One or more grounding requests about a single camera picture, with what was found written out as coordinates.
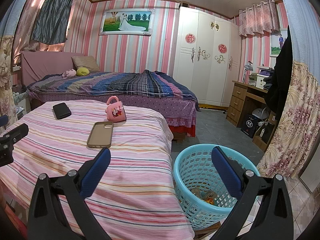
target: laundry basket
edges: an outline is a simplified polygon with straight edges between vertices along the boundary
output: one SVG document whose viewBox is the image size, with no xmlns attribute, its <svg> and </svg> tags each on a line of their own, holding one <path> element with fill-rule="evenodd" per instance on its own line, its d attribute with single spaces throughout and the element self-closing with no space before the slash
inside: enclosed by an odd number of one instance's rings
<svg viewBox="0 0 320 240">
<path fill-rule="evenodd" d="M 197 144 L 184 149 L 178 155 L 173 169 L 176 182 L 176 195 L 182 210 L 185 212 L 193 230 L 207 228 L 226 218 L 236 204 L 237 199 L 229 195 L 217 170 L 211 161 L 211 151 L 216 144 Z M 232 160 L 236 160 L 242 168 L 260 175 L 253 163 L 230 148 L 220 146 Z M 199 187 L 201 196 L 212 190 L 218 197 L 211 205 L 191 193 L 190 189 Z"/>
</svg>

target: black wallet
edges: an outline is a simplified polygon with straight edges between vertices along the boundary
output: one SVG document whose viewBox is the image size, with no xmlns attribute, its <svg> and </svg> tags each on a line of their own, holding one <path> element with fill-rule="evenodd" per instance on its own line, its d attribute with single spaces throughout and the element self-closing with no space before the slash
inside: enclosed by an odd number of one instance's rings
<svg viewBox="0 0 320 240">
<path fill-rule="evenodd" d="M 53 106 L 53 111 L 58 120 L 66 118 L 71 115 L 71 111 L 69 107 L 66 105 L 66 103 L 60 103 Z"/>
</svg>

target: tree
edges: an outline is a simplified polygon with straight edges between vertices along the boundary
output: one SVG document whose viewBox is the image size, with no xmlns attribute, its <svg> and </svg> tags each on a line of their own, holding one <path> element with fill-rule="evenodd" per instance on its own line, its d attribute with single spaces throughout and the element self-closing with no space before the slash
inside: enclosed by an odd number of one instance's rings
<svg viewBox="0 0 320 240">
<path fill-rule="evenodd" d="M 136 21 L 141 20 L 141 14 L 135 14 L 135 15 L 134 15 L 134 19 L 135 19 Z"/>
</svg>

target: framed wedding photo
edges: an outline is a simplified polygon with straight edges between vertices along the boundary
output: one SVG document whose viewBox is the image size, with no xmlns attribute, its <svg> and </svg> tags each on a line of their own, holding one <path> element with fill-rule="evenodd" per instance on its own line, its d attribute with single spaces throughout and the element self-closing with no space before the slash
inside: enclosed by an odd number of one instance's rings
<svg viewBox="0 0 320 240">
<path fill-rule="evenodd" d="M 280 29 L 273 32 L 270 37 L 270 57 L 277 57 L 288 37 L 288 29 Z"/>
<path fill-rule="evenodd" d="M 151 35 L 154 9 L 113 9 L 102 15 L 99 35 Z"/>
</svg>

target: white wardrobe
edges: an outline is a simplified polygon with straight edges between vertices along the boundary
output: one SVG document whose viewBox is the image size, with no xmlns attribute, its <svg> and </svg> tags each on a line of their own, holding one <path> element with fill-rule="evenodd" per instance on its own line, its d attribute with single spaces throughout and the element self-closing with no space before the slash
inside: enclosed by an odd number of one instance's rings
<svg viewBox="0 0 320 240">
<path fill-rule="evenodd" d="M 200 104 L 228 107 L 238 80 L 239 27 L 205 12 L 180 7 L 173 78 Z"/>
</svg>

